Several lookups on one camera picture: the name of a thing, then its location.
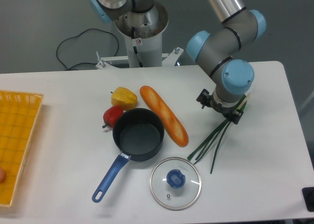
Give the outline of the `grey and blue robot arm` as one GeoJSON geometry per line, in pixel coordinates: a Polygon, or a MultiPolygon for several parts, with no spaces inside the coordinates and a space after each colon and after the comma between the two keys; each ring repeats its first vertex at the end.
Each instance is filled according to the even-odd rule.
{"type": "MultiPolygon", "coordinates": [[[[155,0],[89,0],[104,23],[115,22],[125,37],[129,66],[157,67],[162,63],[161,35],[168,25],[165,8],[155,0]]],[[[259,11],[248,10],[242,0],[209,0],[223,28],[196,33],[186,53],[212,79],[213,92],[203,90],[197,101],[237,124],[243,114],[236,105],[254,80],[252,66],[233,54],[258,39],[266,30],[259,11]]]]}

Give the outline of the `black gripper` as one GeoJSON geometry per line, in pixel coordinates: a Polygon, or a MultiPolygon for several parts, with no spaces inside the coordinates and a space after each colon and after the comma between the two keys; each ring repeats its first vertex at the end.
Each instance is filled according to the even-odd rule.
{"type": "Polygon", "coordinates": [[[244,113],[243,110],[236,109],[235,102],[230,103],[223,101],[215,90],[210,94],[207,89],[203,89],[196,101],[202,105],[202,109],[205,107],[212,108],[216,112],[221,113],[228,121],[235,125],[238,124],[244,113]]]}

